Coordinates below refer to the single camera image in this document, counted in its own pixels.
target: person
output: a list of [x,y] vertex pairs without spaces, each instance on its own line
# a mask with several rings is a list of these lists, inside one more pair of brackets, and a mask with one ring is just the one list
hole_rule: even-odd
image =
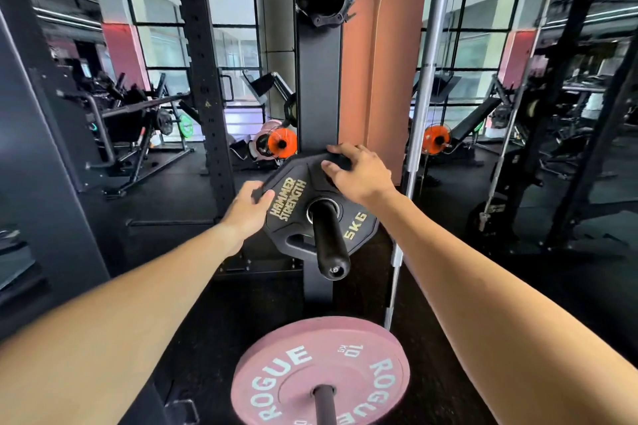
[[[363,146],[323,162],[382,222],[470,380],[500,424],[638,424],[638,371],[530,286],[428,219]],[[215,269],[263,225],[274,197],[247,182],[219,225],[86,292],[0,347],[3,425],[115,425]]]

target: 10 kg weight plate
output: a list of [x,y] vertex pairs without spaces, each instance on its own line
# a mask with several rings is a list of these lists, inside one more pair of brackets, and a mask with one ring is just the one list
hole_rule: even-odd
[[264,230],[280,252],[297,259],[316,259],[308,208],[317,200],[328,199],[335,203],[341,236],[348,254],[370,240],[378,228],[374,215],[363,206],[349,201],[328,179],[321,168],[323,160],[350,169],[350,161],[341,155],[295,155],[258,190],[259,195],[269,189],[275,190]]
[[313,391],[334,389],[339,425],[372,423],[401,399],[410,368],[399,341],[363,319],[326,316],[273,331],[235,369],[233,408],[246,424],[315,425]]

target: person's left hand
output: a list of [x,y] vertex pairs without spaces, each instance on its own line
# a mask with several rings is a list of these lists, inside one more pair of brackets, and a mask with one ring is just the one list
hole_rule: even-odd
[[241,239],[237,252],[241,248],[243,241],[258,232],[264,225],[266,212],[275,197],[275,191],[268,190],[262,195],[259,202],[255,202],[253,192],[263,184],[264,182],[262,181],[245,182],[235,200],[230,204],[226,215],[219,223],[219,225],[232,228],[237,233],[237,237]]

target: person's right arm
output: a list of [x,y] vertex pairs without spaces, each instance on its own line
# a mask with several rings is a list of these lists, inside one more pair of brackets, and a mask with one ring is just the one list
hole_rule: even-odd
[[349,199],[377,215],[470,380],[505,425],[638,424],[638,370],[573,316],[427,218],[379,157],[331,146],[323,163]]

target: person's right hand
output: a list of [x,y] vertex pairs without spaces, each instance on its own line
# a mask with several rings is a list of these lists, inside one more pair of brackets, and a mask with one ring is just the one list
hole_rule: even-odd
[[327,160],[321,166],[341,193],[353,202],[370,208],[378,198],[396,192],[390,178],[392,173],[373,151],[363,145],[353,146],[350,143],[328,145],[327,148],[331,153],[347,156],[352,162],[351,171]]

